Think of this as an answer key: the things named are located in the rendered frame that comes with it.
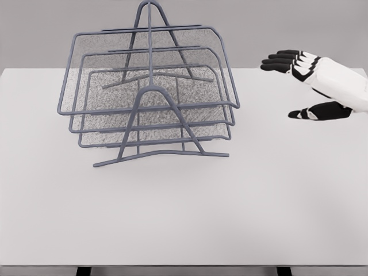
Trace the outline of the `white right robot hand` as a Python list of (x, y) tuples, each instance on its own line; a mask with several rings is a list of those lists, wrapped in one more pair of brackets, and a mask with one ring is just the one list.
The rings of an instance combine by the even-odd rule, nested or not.
[(368, 78), (331, 58), (302, 50), (280, 50), (262, 60), (260, 69), (289, 74), (331, 100), (291, 111), (289, 118), (328, 121), (368, 113)]

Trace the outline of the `large grey mesh tray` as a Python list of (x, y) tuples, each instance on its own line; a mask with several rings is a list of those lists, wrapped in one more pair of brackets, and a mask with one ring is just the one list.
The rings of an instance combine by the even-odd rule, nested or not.
[[(162, 47), (187, 46), (211, 47), (216, 52), (222, 53), (224, 55), (229, 66), (223, 40), (219, 33), (212, 27), (203, 25), (189, 25), (161, 26), (152, 28), (153, 49)], [(75, 61), (84, 53), (90, 53), (94, 51), (133, 49), (148, 49), (147, 27), (122, 30), (103, 30), (101, 32), (86, 32), (76, 34), (72, 40), (62, 91), (60, 93), (60, 99), (57, 106), (58, 113), (69, 116), (69, 114), (62, 111), (62, 103), (65, 100), (64, 89), (66, 86), (66, 76), (73, 61)]]

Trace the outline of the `medium grey mesh tray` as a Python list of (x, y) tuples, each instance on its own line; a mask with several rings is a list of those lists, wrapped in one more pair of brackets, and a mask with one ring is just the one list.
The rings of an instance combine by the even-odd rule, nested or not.
[(62, 111), (76, 133), (233, 125), (239, 107), (231, 70), (211, 47), (84, 53), (66, 76)]

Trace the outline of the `small grey mesh tray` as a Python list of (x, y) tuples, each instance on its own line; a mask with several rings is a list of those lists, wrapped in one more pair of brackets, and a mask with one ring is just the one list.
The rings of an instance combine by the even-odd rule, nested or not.
[[(72, 129), (79, 132), (82, 147), (118, 147), (124, 137), (135, 96), (148, 86), (147, 70), (104, 69), (83, 74)], [(196, 64), (190, 69), (161, 67), (154, 70), (153, 83), (167, 90), (199, 141), (229, 139), (234, 119), (229, 79), (218, 68)], [(175, 124), (178, 119), (162, 95), (144, 94), (141, 106), (158, 106), (158, 112), (138, 114), (135, 125)], [(132, 131), (128, 141), (175, 139), (189, 135), (179, 128)]]

